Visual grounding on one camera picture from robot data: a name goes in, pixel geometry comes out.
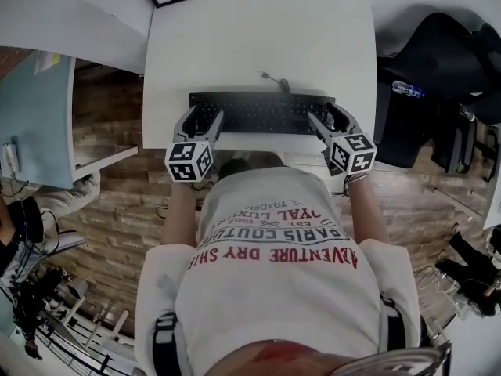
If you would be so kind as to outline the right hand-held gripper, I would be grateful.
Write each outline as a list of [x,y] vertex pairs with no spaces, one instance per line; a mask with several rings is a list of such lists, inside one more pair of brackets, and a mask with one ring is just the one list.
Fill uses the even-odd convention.
[[359,175],[372,169],[377,155],[377,146],[365,132],[358,128],[356,119],[343,107],[326,104],[327,127],[311,111],[308,112],[310,129],[326,149],[323,156],[331,176]]

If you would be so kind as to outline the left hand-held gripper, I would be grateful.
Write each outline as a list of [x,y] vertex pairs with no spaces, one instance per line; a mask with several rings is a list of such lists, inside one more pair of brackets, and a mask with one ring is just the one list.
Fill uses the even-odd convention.
[[197,132],[198,106],[191,106],[175,125],[174,138],[166,149],[164,163],[175,183],[198,183],[211,169],[213,148],[224,124],[224,112],[220,110],[205,134],[189,136]]

